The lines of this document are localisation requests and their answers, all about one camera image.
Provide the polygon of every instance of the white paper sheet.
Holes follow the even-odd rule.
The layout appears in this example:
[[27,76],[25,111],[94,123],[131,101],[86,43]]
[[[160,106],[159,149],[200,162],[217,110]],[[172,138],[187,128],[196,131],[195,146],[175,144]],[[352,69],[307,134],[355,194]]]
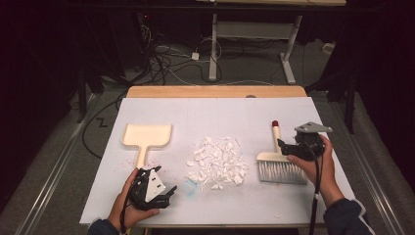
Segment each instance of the white paper sheet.
[[[177,185],[171,205],[138,226],[284,225],[308,224],[313,185],[263,183],[258,179],[256,156],[274,152],[272,120],[278,120],[282,139],[294,144],[294,128],[308,121],[321,123],[311,98],[130,98],[124,99],[107,149],[98,169],[80,223],[107,217],[116,195],[134,168],[137,149],[122,145],[128,123],[172,124],[169,144],[151,149],[147,165],[161,165],[166,189]],[[206,136],[238,139],[249,177],[241,185],[210,190],[186,178],[188,161]],[[334,153],[336,178],[347,198],[354,195]],[[317,222],[325,206],[319,201]]]

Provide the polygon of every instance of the brush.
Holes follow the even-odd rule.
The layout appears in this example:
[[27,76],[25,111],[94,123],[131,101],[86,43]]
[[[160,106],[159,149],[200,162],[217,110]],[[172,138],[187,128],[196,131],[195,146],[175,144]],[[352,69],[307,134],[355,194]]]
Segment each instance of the brush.
[[272,134],[276,153],[260,153],[257,157],[259,180],[272,183],[307,184],[307,177],[302,169],[290,163],[278,146],[281,138],[277,120],[272,121]]

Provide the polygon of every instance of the bristle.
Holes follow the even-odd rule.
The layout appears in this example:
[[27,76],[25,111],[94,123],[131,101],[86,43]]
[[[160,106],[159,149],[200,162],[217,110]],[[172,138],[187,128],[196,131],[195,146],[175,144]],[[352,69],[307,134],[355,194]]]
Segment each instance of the bristle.
[[258,161],[261,181],[287,184],[307,184],[302,169],[292,163]]

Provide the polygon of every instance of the wooden dustpan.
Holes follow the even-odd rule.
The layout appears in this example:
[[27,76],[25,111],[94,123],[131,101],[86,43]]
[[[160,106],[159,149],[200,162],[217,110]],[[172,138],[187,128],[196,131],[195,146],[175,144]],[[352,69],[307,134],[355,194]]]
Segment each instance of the wooden dustpan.
[[145,164],[147,150],[166,146],[170,140],[170,134],[171,125],[128,124],[121,141],[125,146],[139,148],[135,166],[141,168]]

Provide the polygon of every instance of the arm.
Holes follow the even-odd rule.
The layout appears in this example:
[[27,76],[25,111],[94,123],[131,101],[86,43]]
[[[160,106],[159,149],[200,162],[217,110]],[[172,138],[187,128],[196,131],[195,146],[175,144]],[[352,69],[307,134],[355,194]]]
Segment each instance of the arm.
[[[323,135],[320,136],[325,146],[323,156],[318,158],[320,165],[323,162],[320,194],[327,208],[324,221],[329,234],[375,234],[363,219],[366,209],[358,201],[346,199],[340,190],[335,178],[332,143]],[[288,156],[287,159],[304,170],[308,179],[315,184],[315,162],[307,162],[296,156]]]
[[[122,187],[122,191],[115,199],[113,208],[111,209],[111,213],[108,216],[108,219],[98,219],[94,221],[88,228],[89,235],[111,235],[111,234],[119,234],[121,231],[121,224],[119,222],[119,215],[121,214],[123,203],[125,197],[127,196],[128,189],[131,186],[134,178],[136,177],[138,172],[138,168],[135,168],[130,176],[125,181],[124,186]],[[148,211],[140,211],[136,210],[133,207],[127,207],[125,210],[125,227],[129,229],[137,222],[149,218],[153,215],[158,214],[160,211],[159,209],[151,209]]]

